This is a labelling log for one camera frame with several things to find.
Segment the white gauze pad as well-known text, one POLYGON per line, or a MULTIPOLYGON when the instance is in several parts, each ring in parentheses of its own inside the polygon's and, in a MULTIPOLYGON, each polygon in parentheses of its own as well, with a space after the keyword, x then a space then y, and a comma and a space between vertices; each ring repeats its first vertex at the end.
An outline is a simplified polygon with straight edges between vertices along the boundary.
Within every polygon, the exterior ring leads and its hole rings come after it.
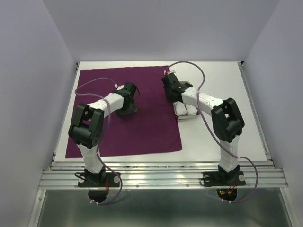
POLYGON ((186 104, 185 108, 186 108, 188 116, 197 116, 198 115, 198 110, 196 107, 186 104))
POLYGON ((173 104, 174 111, 177 116, 186 116, 187 115, 187 109, 185 105, 182 102, 175 102, 173 104))

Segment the stainless steel tray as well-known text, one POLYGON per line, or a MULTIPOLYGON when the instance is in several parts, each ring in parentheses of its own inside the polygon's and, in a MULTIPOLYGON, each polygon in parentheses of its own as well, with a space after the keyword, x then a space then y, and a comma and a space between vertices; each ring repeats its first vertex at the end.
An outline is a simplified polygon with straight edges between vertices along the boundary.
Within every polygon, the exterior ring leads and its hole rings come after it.
MULTIPOLYGON (((193 97, 191 97, 187 102, 185 102, 185 103, 183 103, 183 104, 184 104, 184 105, 186 105, 186 104, 192 105, 192 106, 196 107, 197 110, 198 110, 196 95, 197 95, 197 92, 195 92, 194 95, 193 95, 193 97)), ((196 118, 196 117, 199 116, 199 110, 198 110, 198 115, 197 115, 197 116, 188 116, 188 115, 186 115, 186 116, 177 116, 176 114, 175 114, 175 116, 176 116, 176 118, 177 118, 178 120, 194 119, 194 118, 196 118)))

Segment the purple cloth mat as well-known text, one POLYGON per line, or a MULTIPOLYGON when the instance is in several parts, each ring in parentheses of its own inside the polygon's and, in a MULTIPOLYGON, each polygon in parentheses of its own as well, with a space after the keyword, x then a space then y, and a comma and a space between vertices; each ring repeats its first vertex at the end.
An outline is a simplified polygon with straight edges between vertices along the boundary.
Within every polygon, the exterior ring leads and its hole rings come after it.
MULTIPOLYGON (((166 66, 153 66, 80 71, 72 118, 77 105, 99 100, 98 97, 82 94, 91 93, 106 97, 115 90, 115 84, 124 85, 126 82, 135 84, 139 90, 134 95, 136 113, 117 117, 113 112, 110 123, 104 119, 105 134, 99 147, 102 158, 174 152, 182 149, 178 121, 173 105, 166 100, 161 80, 165 70, 166 66)), ((65 156, 82 157, 69 135, 65 156)))

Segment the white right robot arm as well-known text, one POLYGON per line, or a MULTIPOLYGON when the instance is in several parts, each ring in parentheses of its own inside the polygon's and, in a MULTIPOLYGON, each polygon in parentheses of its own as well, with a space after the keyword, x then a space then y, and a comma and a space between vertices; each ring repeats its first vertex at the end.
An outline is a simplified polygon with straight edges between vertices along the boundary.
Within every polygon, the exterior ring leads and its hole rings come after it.
POLYGON ((238 142, 245 125, 234 99, 222 100, 200 93, 189 83, 181 83, 171 72, 162 79, 166 99, 170 103, 181 102, 194 106, 201 116, 208 114, 212 119, 211 136, 221 148, 218 170, 203 172, 200 183, 205 187, 244 186, 244 173, 238 164, 238 142))

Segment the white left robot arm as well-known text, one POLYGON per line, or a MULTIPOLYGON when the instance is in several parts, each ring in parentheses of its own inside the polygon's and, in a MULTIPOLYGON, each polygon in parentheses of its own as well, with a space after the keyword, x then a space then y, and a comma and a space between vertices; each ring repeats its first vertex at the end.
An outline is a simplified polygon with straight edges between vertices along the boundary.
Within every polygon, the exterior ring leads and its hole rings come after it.
POLYGON ((75 173, 79 187, 104 187, 108 179, 117 174, 106 174, 106 166, 100 161, 99 147, 104 137, 104 119, 110 123, 111 114, 118 117, 137 112, 134 95, 138 92, 135 84, 127 82, 110 92, 106 97, 85 93, 83 96, 95 96, 99 100, 90 104, 79 104, 71 120, 69 138, 77 145, 84 160, 84 171, 75 173))

